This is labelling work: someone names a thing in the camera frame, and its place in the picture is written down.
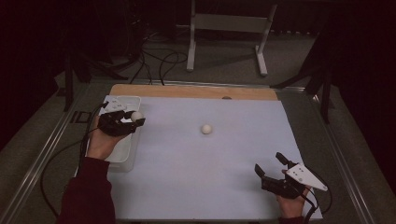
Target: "dark red sweater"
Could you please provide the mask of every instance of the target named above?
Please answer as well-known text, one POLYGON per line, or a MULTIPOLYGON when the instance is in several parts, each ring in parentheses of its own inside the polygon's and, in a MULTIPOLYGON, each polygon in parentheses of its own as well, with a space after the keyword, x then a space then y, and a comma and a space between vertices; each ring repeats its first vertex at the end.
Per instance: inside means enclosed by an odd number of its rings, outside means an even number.
MULTIPOLYGON (((58 224, 116 223, 111 184, 107 180, 108 161, 86 157, 79 174, 67 185, 58 224)), ((304 219, 280 218, 279 224, 302 224, 304 219)))

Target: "person's left hand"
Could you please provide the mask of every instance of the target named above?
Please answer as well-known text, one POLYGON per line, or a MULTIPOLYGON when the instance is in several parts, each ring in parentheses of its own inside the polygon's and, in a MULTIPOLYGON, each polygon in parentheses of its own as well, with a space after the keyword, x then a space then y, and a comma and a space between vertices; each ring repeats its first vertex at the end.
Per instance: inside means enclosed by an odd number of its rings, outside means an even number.
POLYGON ((94 131, 90 133, 90 145, 88 146, 87 157, 105 160, 110 156, 116 144, 125 136, 110 136, 97 128, 99 116, 94 120, 94 131))

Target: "white ball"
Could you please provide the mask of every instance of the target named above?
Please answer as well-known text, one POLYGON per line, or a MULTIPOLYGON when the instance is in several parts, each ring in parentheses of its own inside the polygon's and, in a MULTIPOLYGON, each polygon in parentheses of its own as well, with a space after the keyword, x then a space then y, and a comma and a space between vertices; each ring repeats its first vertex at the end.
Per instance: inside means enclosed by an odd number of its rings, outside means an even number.
POLYGON ((136 112, 134 112, 134 113, 131 115, 131 120, 132 120, 133 122, 136 122, 138 119, 142 119, 142 118, 143 118, 143 114, 140 113, 139 111, 136 111, 136 112))
POLYGON ((203 125, 203 126, 201 127, 201 132, 202 132, 203 134, 212 133, 212 126, 210 126, 210 125, 208 125, 208 124, 203 125))

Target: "hand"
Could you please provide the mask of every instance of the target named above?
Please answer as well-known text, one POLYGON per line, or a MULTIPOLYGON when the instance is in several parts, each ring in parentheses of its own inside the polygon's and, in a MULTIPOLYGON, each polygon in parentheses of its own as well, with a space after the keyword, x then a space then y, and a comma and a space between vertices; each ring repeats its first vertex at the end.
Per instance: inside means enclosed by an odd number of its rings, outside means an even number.
MULTIPOLYGON (((303 195, 306 196, 308 192, 309 187, 304 190, 303 195)), ((276 200, 279 203, 280 213, 283 218, 301 217, 303 215, 305 199, 302 196, 295 199, 287 199, 276 195, 276 200)))
POLYGON ((99 116, 96 116, 93 126, 95 130, 90 133, 90 145, 88 147, 87 157, 105 160, 110 156, 116 144, 127 135, 110 136, 97 128, 98 123, 99 116))

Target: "gray floor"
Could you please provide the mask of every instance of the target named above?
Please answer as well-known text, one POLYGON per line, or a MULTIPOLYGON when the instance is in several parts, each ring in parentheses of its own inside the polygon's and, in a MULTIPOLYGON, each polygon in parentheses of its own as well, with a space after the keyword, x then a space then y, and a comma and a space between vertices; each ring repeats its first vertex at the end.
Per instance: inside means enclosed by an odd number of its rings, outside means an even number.
MULTIPOLYGON (((269 74, 268 77, 262 77, 259 75, 253 49, 260 39, 255 41, 255 37, 248 36, 238 41, 198 38, 194 71, 187 72, 186 64, 180 63, 166 75, 165 84, 205 83, 260 87, 276 84, 297 74, 315 41, 313 37, 304 35, 270 35, 264 48, 269 74)), ((176 42, 163 41, 161 36, 152 39, 145 48, 154 55, 163 57, 170 52, 154 48, 169 48, 187 53, 189 42, 185 36, 176 42)), ((154 83, 158 84, 161 62, 147 55, 146 63, 150 75, 156 79, 154 83)), ((138 64, 120 71, 120 74, 131 77, 137 69, 138 64)), ((149 83, 148 75, 148 70, 144 68, 136 83, 149 83)), ((57 80, 62 87, 64 75, 60 74, 57 80)), ((75 81, 76 103, 70 111, 92 111, 115 83, 121 82, 97 72, 94 73, 91 84, 75 81)), ((305 83, 306 80, 302 80, 293 86, 303 87, 305 83)), ((396 223, 395 196, 380 173, 338 90, 332 87, 330 125, 324 124, 318 116, 316 101, 301 93, 300 89, 289 88, 278 91, 277 95, 287 111, 304 163, 316 168, 327 179, 333 191, 331 210, 324 215, 324 219, 315 223, 396 223)), ((64 113, 63 108, 64 98, 52 96, 1 151, 1 223, 8 223, 8 219, 12 220, 9 223, 54 222, 38 184, 35 184, 38 175, 32 175, 29 169, 37 167, 33 166, 37 157, 74 143, 84 133, 85 124, 66 122, 65 126, 60 125, 62 121, 69 121, 71 116, 64 113), (19 189, 21 184, 30 185, 31 188, 19 189)), ((46 172, 46 192, 57 209, 60 207, 64 186, 75 171, 77 157, 78 146, 71 147, 54 160, 46 172)), ((320 193, 318 200, 321 207, 326 207, 329 203, 327 194, 320 193)))

